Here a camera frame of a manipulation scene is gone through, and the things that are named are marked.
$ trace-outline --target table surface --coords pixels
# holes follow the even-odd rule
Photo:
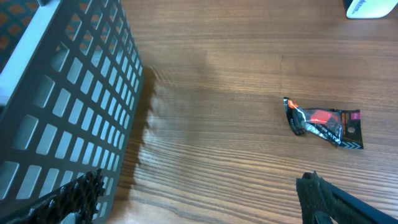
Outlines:
[[[300,223],[319,176],[398,218],[398,10],[331,0],[122,0],[145,84],[109,223]],[[295,136],[283,97],[360,109],[365,149]]]

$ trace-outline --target wooden table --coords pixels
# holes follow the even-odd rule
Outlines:
[[[398,218],[398,11],[331,0],[122,0],[145,84],[109,223],[300,223],[319,176]],[[361,109],[364,150],[283,106]]]

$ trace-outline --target black object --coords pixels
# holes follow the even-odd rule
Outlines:
[[[360,110],[303,109],[284,97],[287,121],[295,135],[311,132],[335,146],[363,149]]]
[[[303,224],[389,223],[398,220],[380,212],[356,197],[335,187],[317,173],[304,173],[296,180],[298,199],[302,209]]]
[[[97,199],[104,194],[102,178],[101,169],[87,172],[26,208],[0,219],[0,223],[59,223],[71,213],[77,213],[74,223],[92,223],[93,215],[98,213]]]

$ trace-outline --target pink label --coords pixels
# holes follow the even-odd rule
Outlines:
[[[352,113],[351,119],[361,119],[361,112]]]

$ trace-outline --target basket grid openings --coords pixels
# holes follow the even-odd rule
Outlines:
[[[109,213],[142,69],[120,2],[80,1],[50,64],[39,71],[32,105],[12,143],[13,150],[51,157],[60,166],[4,162],[0,178],[8,181],[0,185],[0,202],[11,197],[7,192],[18,175],[23,181],[12,197],[33,201],[102,168],[106,191],[98,216]]]

